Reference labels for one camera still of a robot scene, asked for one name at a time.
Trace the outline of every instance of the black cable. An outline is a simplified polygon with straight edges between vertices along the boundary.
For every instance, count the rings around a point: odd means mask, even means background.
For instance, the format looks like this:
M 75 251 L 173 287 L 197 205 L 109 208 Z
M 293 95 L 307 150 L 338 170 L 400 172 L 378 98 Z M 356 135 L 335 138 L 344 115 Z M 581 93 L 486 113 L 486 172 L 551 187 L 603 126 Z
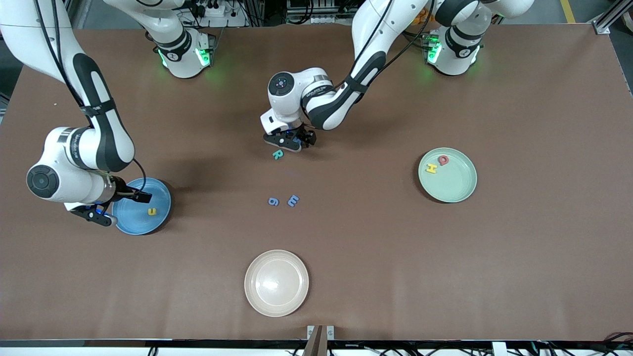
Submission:
M 411 39 L 409 39 L 409 37 L 407 37 L 408 35 L 406 35 L 404 32 L 402 33 L 402 36 L 404 38 L 406 38 L 407 41 L 411 41 Z M 431 49 L 432 48 L 431 46 L 424 46 L 422 44 L 422 38 L 420 38 L 420 44 L 412 43 L 412 46 L 416 47 L 416 48 L 420 48 L 420 49 Z
M 431 356 L 431 355 L 433 355 L 434 353 L 438 352 L 440 349 L 442 349 L 442 348 L 436 348 L 435 350 L 433 350 L 433 351 L 429 352 L 429 353 L 428 353 L 427 355 L 425 355 L 425 356 Z
M 568 356 L 576 356 L 573 353 L 569 352 L 566 348 L 562 348 L 560 346 L 556 346 L 556 344 L 554 344 L 553 342 L 549 342 L 550 344 L 552 344 L 552 346 L 554 346 L 557 349 L 560 349 L 562 352 L 565 352 Z
M 248 13 L 248 18 L 249 20 L 251 20 L 251 26 L 252 27 L 257 27 L 257 21 L 253 21 L 253 14 L 251 12 L 251 7 L 248 3 L 248 1 L 244 1 L 244 8 L 246 9 L 246 13 Z
M 180 16 L 181 16 L 181 15 L 182 15 L 182 13 L 184 12 L 184 11 L 181 11 L 181 12 L 180 12 L 180 13 L 178 13 L 178 15 L 177 15 L 177 16 L 178 16 L 178 19 L 179 19 L 182 23 L 184 23 L 184 24 L 191 24 L 190 26 L 185 26 L 185 25 L 183 25 L 183 27 L 185 27 L 185 28 L 187 28 L 187 29 L 195 29 L 195 30 L 200 30 L 200 29 L 203 29 L 204 27 L 202 27 L 202 26 L 200 25 L 200 21 L 198 21 L 197 16 L 196 16 L 196 15 L 194 15 L 194 13 L 196 12 L 196 4 L 195 4 L 195 3 L 189 3 L 189 2 L 187 2 L 187 3 L 186 3 L 186 5 L 187 5 L 187 9 L 189 9 L 189 12 L 191 13 L 191 17 L 193 17 L 193 18 L 194 18 L 194 21 L 195 21 L 195 23 L 196 23 L 196 24 L 194 25 L 191 21 L 183 21 L 183 20 L 180 20 Z
M 297 346 L 297 348 L 294 349 L 292 356 L 297 356 L 297 352 L 299 352 L 299 348 L 301 347 L 301 345 Z
M 70 90 L 70 94 L 72 94 L 73 98 L 75 99 L 75 101 L 77 102 L 77 104 L 79 106 L 83 106 L 84 102 L 79 97 L 79 95 L 77 94 L 75 89 L 70 85 L 70 81 L 68 80 L 68 77 L 66 76 L 66 71 L 61 66 L 61 63 L 58 61 L 57 56 L 55 55 L 55 51 L 53 50 L 53 46 L 51 45 L 51 41 L 49 40 L 50 37 L 48 36 L 48 31 L 46 30 L 46 25 L 44 24 L 44 19 L 42 17 L 42 9 L 40 8 L 39 1 L 38 0 L 34 0 L 34 3 L 35 3 L 35 9 L 37 10 L 37 19 L 39 20 L 40 28 L 42 29 L 42 33 L 44 34 L 44 40 L 46 41 L 46 44 L 48 46 L 48 50 L 51 52 L 51 56 L 53 57 L 53 61 L 55 62 L 55 65 L 57 66 L 57 69 L 60 71 L 60 75 L 61 75 L 62 79 L 64 80 L 64 83 L 66 84 L 68 90 Z M 53 5 L 53 13 L 55 15 L 57 14 L 57 6 L 55 4 Z M 56 24 L 56 31 L 58 33 L 59 32 L 59 23 L 58 23 L 58 17 L 57 16 L 55 16 L 55 24 Z
M 156 4 L 146 4 L 146 3 L 143 3 L 141 0 L 136 0 L 136 2 L 141 4 L 141 5 L 143 5 L 143 6 L 147 6 L 148 8 L 154 8 L 154 7 L 158 6 L 158 5 L 160 5 L 163 2 L 163 0 L 158 1 Z
M 288 23 L 291 23 L 293 25 L 302 25 L 304 23 L 306 23 L 311 17 L 312 14 L 314 12 L 315 9 L 315 5 L 313 0 L 306 0 L 309 1 L 308 3 L 306 3 L 306 13 L 305 15 L 303 15 L 303 17 L 299 20 L 299 22 L 292 22 L 290 20 L 288 20 Z
M 141 188 L 138 191 L 138 193 L 140 193 L 140 192 L 143 192 L 143 188 L 145 188 L 145 183 L 147 182 L 147 175 L 145 174 L 145 170 L 143 169 L 143 166 L 139 163 L 139 161 L 136 160 L 136 158 L 133 158 L 132 161 L 134 161 L 134 163 L 136 163 L 136 165 L 139 166 L 141 173 L 143 173 L 143 184 L 141 185 Z
M 391 4 L 393 3 L 394 0 L 389 0 L 389 2 L 387 3 L 387 7 L 385 8 L 385 12 L 383 12 L 382 16 L 380 17 L 380 20 L 378 20 L 378 23 L 376 24 L 376 26 L 373 28 L 372 34 L 369 35 L 369 37 L 367 38 L 367 41 L 365 43 L 365 45 L 363 46 L 363 48 L 360 50 L 360 52 L 358 53 L 358 56 L 356 56 L 356 58 L 354 59 L 354 63 L 352 63 L 352 68 L 349 70 L 348 75 L 352 74 L 352 71 L 354 70 L 354 67 L 356 66 L 356 64 L 358 63 L 358 60 L 360 59 L 360 57 L 363 55 L 363 53 L 365 52 L 365 50 L 367 49 L 367 47 L 369 46 L 369 42 L 372 41 L 373 35 L 376 34 L 376 31 L 378 31 L 378 28 L 380 27 L 380 24 L 382 23 L 382 21 L 384 20 L 385 16 L 387 16 L 387 12 L 389 11 L 389 8 L 391 7 Z M 332 88 L 333 91 L 334 89 L 340 87 L 341 85 L 343 85 L 343 83 L 345 83 L 345 79 L 343 79 L 340 83 L 338 83 L 334 88 Z
M 623 337 L 623 336 L 627 336 L 627 335 L 633 335 L 633 333 L 631 333 L 631 332 L 628 332 L 628 333 L 618 333 L 618 334 L 616 334 L 616 335 L 614 335 L 614 336 L 612 336 L 612 337 L 610 337 L 610 338 L 608 338 L 608 339 L 605 339 L 605 340 L 604 340 L 604 341 L 602 341 L 602 342 L 603 342 L 603 343 L 609 343 L 609 342 L 611 342 L 611 341 L 613 341 L 613 340 L 615 340 L 615 339 L 619 339 L 619 338 L 621 338 L 621 337 Z
M 383 352 L 381 352 L 379 356 L 385 356 L 387 355 L 387 352 L 389 351 L 396 352 L 398 355 L 403 356 L 403 354 L 399 353 L 398 350 L 396 350 L 395 348 L 388 348 L 387 350 L 384 350 Z
M 53 18 L 55 20 L 55 42 L 57 42 L 57 60 L 59 61 L 61 67 L 64 68 L 64 63 L 61 61 L 60 21 L 57 16 L 56 0 L 51 0 L 51 6 L 53 7 Z
M 431 6 L 429 7 L 430 9 L 434 8 L 435 6 L 435 1 L 436 0 L 431 0 Z M 409 44 L 407 44 L 400 52 L 398 52 L 398 54 L 395 55 L 395 57 L 391 58 L 391 61 L 387 62 L 387 64 L 384 65 L 384 67 L 382 67 L 378 73 L 376 73 L 376 75 L 373 77 L 373 79 L 375 79 L 376 77 L 378 77 L 378 75 L 380 75 L 380 73 L 382 73 L 385 69 L 387 69 L 387 67 L 389 67 L 391 65 L 391 63 L 394 63 L 394 61 L 396 59 L 398 59 L 398 57 L 400 57 L 407 49 L 409 49 L 409 47 L 411 47 L 411 45 L 415 42 L 415 40 L 418 39 L 418 37 L 420 37 L 422 35 L 422 32 L 427 28 L 427 25 L 429 24 L 429 19 L 431 18 L 431 14 L 429 12 L 429 14 L 427 15 L 427 17 L 424 19 L 424 23 L 422 24 L 422 28 L 420 28 L 420 30 L 418 31 L 418 33 L 415 35 L 415 37 L 409 42 Z
M 464 350 L 462 348 L 458 348 L 457 350 L 459 350 L 459 351 L 461 351 L 461 352 L 463 352 L 463 353 L 465 353 L 467 355 L 475 356 L 475 354 L 472 351 L 469 352 L 469 351 L 466 351 L 466 350 Z
M 545 345 L 548 346 L 549 356 L 558 356 L 558 354 L 554 351 L 554 349 L 552 348 L 552 345 L 550 343 L 545 342 Z
M 253 12 L 251 11 L 251 4 L 248 1 L 244 2 L 244 4 L 246 5 L 246 10 L 248 10 L 249 16 L 256 20 L 255 21 L 256 27 L 260 27 L 261 26 L 261 19 L 259 17 L 257 17 L 257 15 L 253 15 Z
M 248 22 L 249 22 L 248 25 L 249 25 L 249 27 L 254 27 L 253 26 L 253 22 L 254 21 L 253 21 L 253 17 L 251 16 L 251 14 L 248 11 L 246 11 L 246 9 L 244 8 L 244 5 L 242 4 L 241 1 L 238 0 L 237 3 L 239 4 L 239 7 L 242 9 L 242 12 L 244 13 L 244 17 L 248 18 Z

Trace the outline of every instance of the floor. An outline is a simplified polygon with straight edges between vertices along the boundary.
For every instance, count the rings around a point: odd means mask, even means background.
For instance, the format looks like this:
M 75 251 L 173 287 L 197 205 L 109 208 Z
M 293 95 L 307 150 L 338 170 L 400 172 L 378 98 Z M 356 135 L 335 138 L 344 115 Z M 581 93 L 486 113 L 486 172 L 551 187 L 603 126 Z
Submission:
M 86 29 L 139 29 L 141 26 L 102 0 L 84 0 L 89 6 L 87 16 L 80 19 L 79 27 Z M 504 24 L 573 23 L 588 22 L 605 11 L 609 0 L 535 0 L 534 5 L 522 16 L 505 20 Z M 633 34 L 621 20 L 611 26 L 611 41 L 620 60 L 622 72 L 628 82 L 633 82 Z M 12 57 L 3 41 L 0 41 L 0 94 L 10 97 L 20 73 L 21 64 Z M 0 100 L 0 122 L 6 103 Z

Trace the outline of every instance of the plate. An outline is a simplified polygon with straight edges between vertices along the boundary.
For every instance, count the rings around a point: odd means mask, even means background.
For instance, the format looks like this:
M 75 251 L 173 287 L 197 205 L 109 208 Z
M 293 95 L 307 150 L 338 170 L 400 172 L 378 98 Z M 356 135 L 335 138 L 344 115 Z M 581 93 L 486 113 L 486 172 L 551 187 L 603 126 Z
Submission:
M 246 299 L 267 317 L 283 317 L 297 310 L 308 295 L 308 285 L 305 264 L 284 250 L 257 256 L 244 278 Z
M 440 157 L 448 162 L 440 164 Z M 468 198 L 477 186 L 477 171 L 470 159 L 453 148 L 436 148 L 420 160 L 418 176 L 424 190 L 433 198 L 446 203 L 457 203 Z
M 128 186 L 140 189 L 143 178 L 134 179 Z M 167 186 L 155 178 L 147 178 L 145 193 L 152 195 L 149 203 L 138 203 L 130 199 L 121 199 L 112 204 L 112 215 L 118 222 L 116 227 L 129 235 L 144 235 L 156 230 L 169 215 L 172 209 L 172 196 Z M 156 215 L 150 215 L 147 210 L 156 209 Z

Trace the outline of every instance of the blue letter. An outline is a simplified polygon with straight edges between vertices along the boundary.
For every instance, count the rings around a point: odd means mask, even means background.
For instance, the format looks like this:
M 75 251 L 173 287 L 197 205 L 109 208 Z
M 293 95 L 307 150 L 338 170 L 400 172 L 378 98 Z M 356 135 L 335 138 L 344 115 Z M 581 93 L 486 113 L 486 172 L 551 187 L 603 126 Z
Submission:
M 293 195 L 290 197 L 290 199 L 288 199 L 288 205 L 290 205 L 291 207 L 294 208 L 294 205 L 299 201 L 299 197 L 296 195 Z

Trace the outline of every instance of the blue plate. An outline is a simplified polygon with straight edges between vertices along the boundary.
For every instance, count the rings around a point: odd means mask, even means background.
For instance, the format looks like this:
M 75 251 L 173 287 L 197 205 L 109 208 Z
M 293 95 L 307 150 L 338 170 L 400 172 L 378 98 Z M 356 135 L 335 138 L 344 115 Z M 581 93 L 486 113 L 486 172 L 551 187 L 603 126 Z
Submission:
M 128 186 L 140 189 L 143 178 L 134 179 Z M 156 230 L 169 215 L 172 209 L 172 196 L 169 189 L 161 181 L 155 178 L 147 178 L 145 193 L 152 195 L 149 203 L 137 203 L 130 199 L 121 199 L 112 204 L 112 215 L 118 222 L 116 227 L 129 235 L 149 234 Z M 148 210 L 156 209 L 156 215 L 150 215 Z

